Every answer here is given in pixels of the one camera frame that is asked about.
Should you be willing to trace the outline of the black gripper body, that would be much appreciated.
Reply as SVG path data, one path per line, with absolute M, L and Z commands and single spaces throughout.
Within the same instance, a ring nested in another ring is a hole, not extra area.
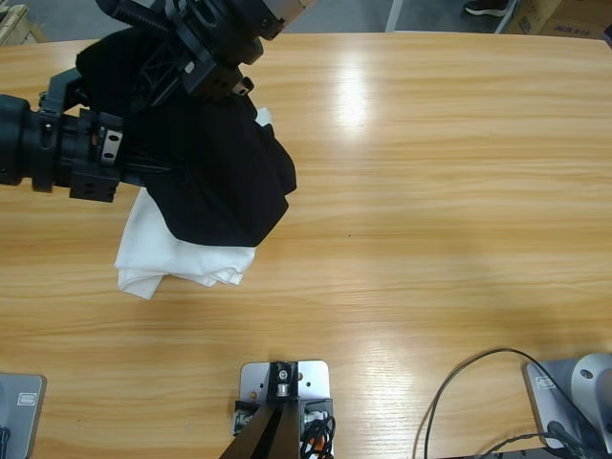
M 262 54 L 267 6 L 262 1 L 161 1 L 160 13 L 181 46 L 180 81 L 194 97 L 244 97 L 252 81 L 240 71 Z
M 1 183 L 32 180 L 33 190 L 66 187 L 75 199 L 111 203 L 121 172 L 117 168 L 122 120 L 82 109 L 77 117 L 33 111 L 30 104 L 1 97 Z

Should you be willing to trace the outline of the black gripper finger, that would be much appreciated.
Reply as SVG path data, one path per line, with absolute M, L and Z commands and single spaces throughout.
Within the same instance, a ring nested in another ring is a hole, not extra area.
M 149 158 L 123 158 L 117 161 L 122 181 L 142 181 L 147 174 L 161 174 L 171 171 L 172 164 Z
M 90 111 L 90 91 L 77 68 L 62 72 L 50 79 L 48 89 L 39 94 L 39 113 L 62 115 L 77 106 Z
M 200 47 L 194 52 L 180 39 L 163 38 L 145 57 L 130 93 L 130 110 L 134 114 L 162 104 L 179 88 L 184 88 L 187 65 L 209 57 L 209 51 Z
M 174 32 L 186 27 L 175 1 L 154 1 L 150 7 L 130 0 L 96 0 L 96 4 L 107 16 L 150 32 Z

